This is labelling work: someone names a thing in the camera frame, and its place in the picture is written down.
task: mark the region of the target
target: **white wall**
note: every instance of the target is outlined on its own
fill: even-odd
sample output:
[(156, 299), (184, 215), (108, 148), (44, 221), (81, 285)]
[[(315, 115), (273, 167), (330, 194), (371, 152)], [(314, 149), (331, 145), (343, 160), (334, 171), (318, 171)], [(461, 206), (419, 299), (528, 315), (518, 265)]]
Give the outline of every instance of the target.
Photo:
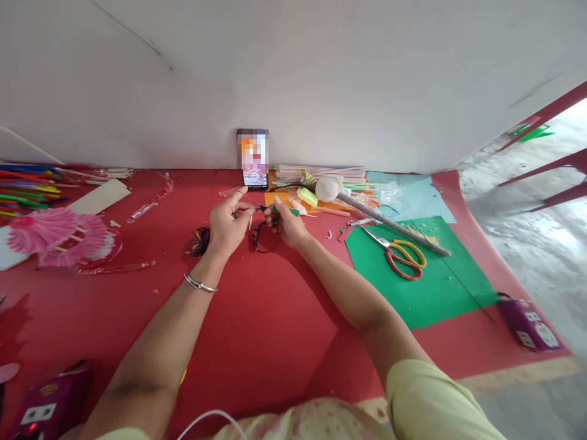
[(272, 163), (439, 171), (587, 79), (579, 0), (97, 1), (179, 79), (90, 0), (0, 2), (0, 126), (74, 163), (235, 167), (251, 127)]

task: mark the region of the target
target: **phone screen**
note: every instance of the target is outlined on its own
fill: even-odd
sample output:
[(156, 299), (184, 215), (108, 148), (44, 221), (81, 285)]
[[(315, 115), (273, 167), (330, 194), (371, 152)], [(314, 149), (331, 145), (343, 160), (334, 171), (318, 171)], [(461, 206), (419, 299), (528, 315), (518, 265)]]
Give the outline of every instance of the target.
[(237, 130), (243, 178), (245, 185), (251, 189), (267, 189), (268, 135), (269, 130), (246, 128)]

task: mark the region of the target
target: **concrete floor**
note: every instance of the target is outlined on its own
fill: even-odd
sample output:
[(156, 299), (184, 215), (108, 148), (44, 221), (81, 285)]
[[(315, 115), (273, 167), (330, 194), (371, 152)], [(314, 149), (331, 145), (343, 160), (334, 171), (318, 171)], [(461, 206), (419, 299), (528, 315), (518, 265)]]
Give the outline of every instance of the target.
[[(587, 100), (548, 123), (556, 132), (496, 153), (502, 136), (461, 162), (462, 192), (493, 245), (564, 342), (587, 364), (587, 198), (529, 213), (582, 182), (561, 168), (497, 184), (587, 148)], [(509, 440), (587, 439), (587, 374), (478, 397)]]

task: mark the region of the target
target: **yellow eraser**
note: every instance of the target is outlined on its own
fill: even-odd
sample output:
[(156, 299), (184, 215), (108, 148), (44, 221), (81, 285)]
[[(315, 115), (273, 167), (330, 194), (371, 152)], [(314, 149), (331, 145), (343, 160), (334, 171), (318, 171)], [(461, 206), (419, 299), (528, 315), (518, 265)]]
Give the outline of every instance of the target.
[(318, 206), (318, 197), (306, 188), (298, 188), (298, 197), (310, 206)]

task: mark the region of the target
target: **green paper sheet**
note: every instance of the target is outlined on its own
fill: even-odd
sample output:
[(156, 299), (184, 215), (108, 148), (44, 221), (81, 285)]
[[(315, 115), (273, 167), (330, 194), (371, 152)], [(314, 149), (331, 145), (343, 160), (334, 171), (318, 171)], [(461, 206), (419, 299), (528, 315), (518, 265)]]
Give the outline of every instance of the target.
[[(411, 330), (478, 310), (477, 302), (482, 307), (489, 307), (498, 301), (489, 280), (442, 217), (398, 223), (410, 225), (413, 230), (419, 230), (429, 237), (436, 237), (443, 248), (452, 252), (452, 257), (444, 257), (443, 261), (443, 257), (419, 244), (428, 265), (423, 269), (422, 279), (408, 281), (389, 267), (384, 248), (362, 229), (355, 228), (345, 242), (357, 272), (381, 292)], [(409, 240), (386, 225), (370, 226), (368, 229), (389, 241)], [(406, 274), (414, 275), (409, 267), (396, 264)]]

